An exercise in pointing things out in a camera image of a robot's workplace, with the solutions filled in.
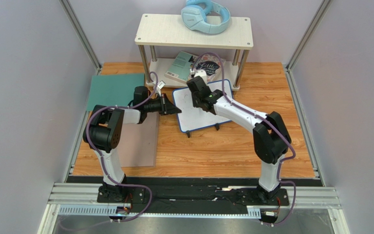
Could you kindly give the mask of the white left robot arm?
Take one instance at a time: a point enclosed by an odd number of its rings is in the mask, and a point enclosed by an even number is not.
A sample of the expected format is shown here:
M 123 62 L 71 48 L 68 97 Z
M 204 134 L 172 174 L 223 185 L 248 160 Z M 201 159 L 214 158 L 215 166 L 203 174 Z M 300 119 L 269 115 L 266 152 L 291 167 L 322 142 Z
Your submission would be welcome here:
M 130 197 L 131 186 L 127 184 L 116 148 L 121 139 L 123 125 L 142 124 L 148 113 L 154 112 L 165 116 L 179 114 L 181 109 L 170 102 L 166 94 L 158 94 L 154 97 L 145 86 L 135 87 L 133 100 L 127 107 L 103 105 L 94 107 L 83 140 L 97 155 L 103 172 L 103 183 L 98 190 L 98 202 L 121 203 Z

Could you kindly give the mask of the blue framed whiteboard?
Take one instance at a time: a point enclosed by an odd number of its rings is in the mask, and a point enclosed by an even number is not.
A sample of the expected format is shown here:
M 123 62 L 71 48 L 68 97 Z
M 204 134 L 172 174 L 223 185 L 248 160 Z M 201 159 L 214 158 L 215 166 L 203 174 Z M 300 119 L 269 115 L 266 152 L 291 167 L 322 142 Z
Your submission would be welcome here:
M 177 114 L 179 128 L 182 133 L 187 130 L 193 130 L 216 123 L 224 124 L 230 122 L 229 119 L 205 112 L 201 108 L 193 107 L 191 91 L 188 88 L 175 89 L 172 97 L 176 107 L 181 109 Z

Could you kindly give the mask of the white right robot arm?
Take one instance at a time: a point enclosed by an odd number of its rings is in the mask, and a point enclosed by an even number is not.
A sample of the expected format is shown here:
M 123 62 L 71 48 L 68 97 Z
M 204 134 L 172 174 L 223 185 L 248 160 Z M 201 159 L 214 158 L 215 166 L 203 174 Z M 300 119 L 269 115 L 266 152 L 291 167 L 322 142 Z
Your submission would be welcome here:
M 281 115 L 258 112 L 230 98 L 223 90 L 211 90 L 200 76 L 189 80 L 187 86 L 194 107 L 225 117 L 252 134 L 254 150 L 262 166 L 257 197 L 264 203 L 273 200 L 281 187 L 281 163 L 292 148 L 292 140 Z

